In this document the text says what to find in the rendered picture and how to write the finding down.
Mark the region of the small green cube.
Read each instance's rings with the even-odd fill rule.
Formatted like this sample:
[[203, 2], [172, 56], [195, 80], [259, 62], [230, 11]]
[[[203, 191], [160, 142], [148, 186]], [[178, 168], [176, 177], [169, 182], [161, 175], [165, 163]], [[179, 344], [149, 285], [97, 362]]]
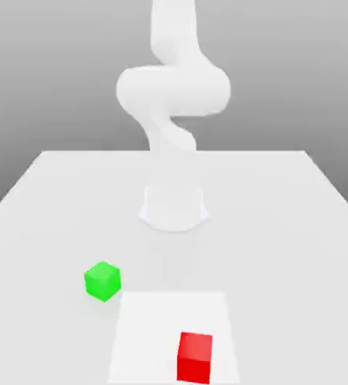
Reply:
[[100, 261], [84, 273], [86, 292], [102, 302], [108, 301], [121, 289], [120, 270]]

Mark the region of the small red cube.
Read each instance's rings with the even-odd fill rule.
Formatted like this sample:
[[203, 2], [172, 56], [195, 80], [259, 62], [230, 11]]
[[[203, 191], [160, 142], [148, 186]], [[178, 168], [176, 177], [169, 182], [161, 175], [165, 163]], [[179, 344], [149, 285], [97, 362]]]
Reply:
[[177, 380], [210, 384], [213, 336], [181, 332], [177, 351]]

